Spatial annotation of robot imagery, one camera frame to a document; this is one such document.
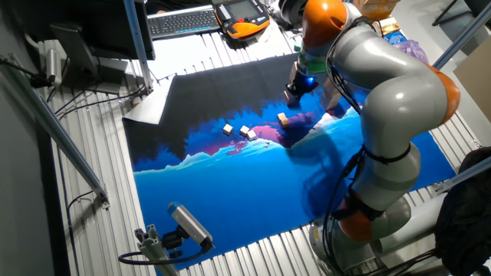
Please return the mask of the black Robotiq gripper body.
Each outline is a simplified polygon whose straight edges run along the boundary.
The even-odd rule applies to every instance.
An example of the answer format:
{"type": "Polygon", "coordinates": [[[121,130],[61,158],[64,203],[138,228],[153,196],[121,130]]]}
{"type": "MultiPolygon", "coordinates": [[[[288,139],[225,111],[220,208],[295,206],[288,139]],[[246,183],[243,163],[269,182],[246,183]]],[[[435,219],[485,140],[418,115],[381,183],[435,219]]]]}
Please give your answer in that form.
{"type": "Polygon", "coordinates": [[[297,95],[310,93],[319,85],[315,76],[308,76],[301,72],[295,74],[291,84],[295,85],[297,95]]]}

